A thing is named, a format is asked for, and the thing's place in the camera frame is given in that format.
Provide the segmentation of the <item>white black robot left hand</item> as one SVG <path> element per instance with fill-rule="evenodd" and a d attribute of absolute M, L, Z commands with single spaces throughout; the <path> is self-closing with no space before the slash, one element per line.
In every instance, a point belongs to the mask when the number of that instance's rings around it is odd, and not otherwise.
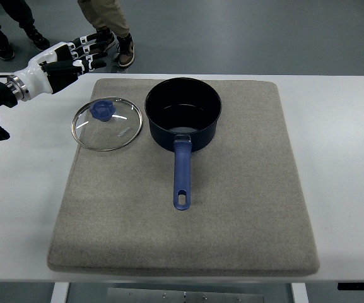
<path fill-rule="evenodd" d="M 79 76 L 106 66 L 105 52 L 91 52 L 103 45 L 96 40 L 102 33 L 59 42 L 31 58 L 28 66 L 7 76 L 7 84 L 17 100 L 28 101 L 42 93 L 55 94 Z"/>

